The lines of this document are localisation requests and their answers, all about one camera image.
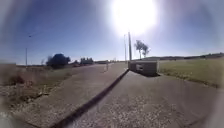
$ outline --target bush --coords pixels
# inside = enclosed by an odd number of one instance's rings
[[[53,69],[60,69],[67,65],[70,61],[70,58],[65,57],[63,54],[55,54],[53,57],[48,57],[46,65],[52,67]]]

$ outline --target lamp post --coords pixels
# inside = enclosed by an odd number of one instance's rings
[[[125,42],[125,34],[124,34],[124,57],[125,57],[125,63],[127,63],[127,54],[126,54],[126,42]]]
[[[128,43],[129,43],[129,62],[132,60],[132,52],[131,52],[131,34],[128,32]]]

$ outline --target dry grass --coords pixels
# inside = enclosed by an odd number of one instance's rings
[[[0,96],[3,96],[11,109],[47,95],[52,88],[73,74],[71,68],[50,70],[44,67],[29,67],[26,69],[16,65],[1,65],[0,72]]]
[[[160,61],[159,72],[179,78],[221,86],[224,59]]]

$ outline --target utility pole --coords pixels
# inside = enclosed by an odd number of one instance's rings
[[[132,60],[132,52],[131,52],[131,34],[128,32],[128,41],[129,41],[129,61]]]
[[[26,48],[26,55],[25,55],[25,58],[26,58],[26,68],[27,68],[27,48]]]
[[[124,35],[124,55],[125,55],[125,63],[127,63],[127,55],[126,55],[126,43],[125,43],[125,35]]]

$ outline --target asphalt road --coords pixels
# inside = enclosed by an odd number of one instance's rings
[[[174,77],[129,72],[119,84],[69,128],[203,127],[216,90]]]
[[[110,64],[108,70],[105,65],[73,68],[74,75],[52,89],[49,96],[38,98],[16,115],[38,127],[52,127],[110,86],[125,67]]]
[[[217,94],[214,88],[131,71],[114,84],[126,66],[113,64],[108,70],[105,67],[72,69],[75,75],[16,115],[38,127],[63,124],[68,128],[200,128],[213,110]]]

